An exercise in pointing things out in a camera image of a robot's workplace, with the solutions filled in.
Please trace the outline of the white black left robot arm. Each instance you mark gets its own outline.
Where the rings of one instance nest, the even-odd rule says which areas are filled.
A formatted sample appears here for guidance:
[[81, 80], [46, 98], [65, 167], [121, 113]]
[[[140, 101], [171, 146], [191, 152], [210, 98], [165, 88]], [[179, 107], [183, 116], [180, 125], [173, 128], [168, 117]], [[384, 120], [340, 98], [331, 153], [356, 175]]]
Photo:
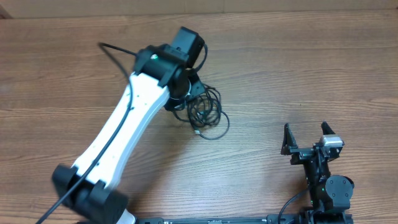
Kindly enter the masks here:
[[128, 159], [161, 108], [180, 109], [204, 93], [194, 66], [205, 41], [181, 27], [171, 44], [135, 53], [127, 87], [96, 139], [71, 167], [58, 165], [52, 181], [60, 203], [88, 223], [135, 223], [128, 197], [116, 191]]

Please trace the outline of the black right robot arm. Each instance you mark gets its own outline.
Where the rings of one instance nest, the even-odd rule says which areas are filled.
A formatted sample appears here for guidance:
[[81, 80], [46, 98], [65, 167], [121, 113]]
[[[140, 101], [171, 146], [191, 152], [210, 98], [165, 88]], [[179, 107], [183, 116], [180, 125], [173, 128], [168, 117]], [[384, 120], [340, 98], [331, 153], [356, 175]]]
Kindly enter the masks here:
[[[332, 175], [328, 163], [339, 158], [345, 142], [328, 125], [322, 122], [322, 136], [312, 147], [300, 148], [289, 124], [284, 125], [284, 140], [280, 153], [290, 156], [292, 165], [302, 165], [307, 188], [293, 196], [281, 208], [278, 223], [353, 223], [350, 209], [354, 182], [347, 176]], [[303, 208], [297, 215], [284, 215], [287, 206], [301, 196], [309, 194], [311, 207]]]

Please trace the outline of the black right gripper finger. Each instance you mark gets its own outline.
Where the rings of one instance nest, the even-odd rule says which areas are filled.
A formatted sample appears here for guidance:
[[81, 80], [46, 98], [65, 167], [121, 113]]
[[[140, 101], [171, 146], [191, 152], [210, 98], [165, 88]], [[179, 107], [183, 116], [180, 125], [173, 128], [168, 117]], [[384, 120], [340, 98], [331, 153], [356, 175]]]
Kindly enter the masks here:
[[281, 155], [292, 155], [298, 150], [298, 145], [290, 129], [289, 123], [284, 125], [284, 139], [280, 150]]
[[326, 121], [322, 122], [321, 129], [322, 129], [323, 135], [335, 134], [335, 132], [331, 129], [331, 127], [328, 125], [328, 123]]

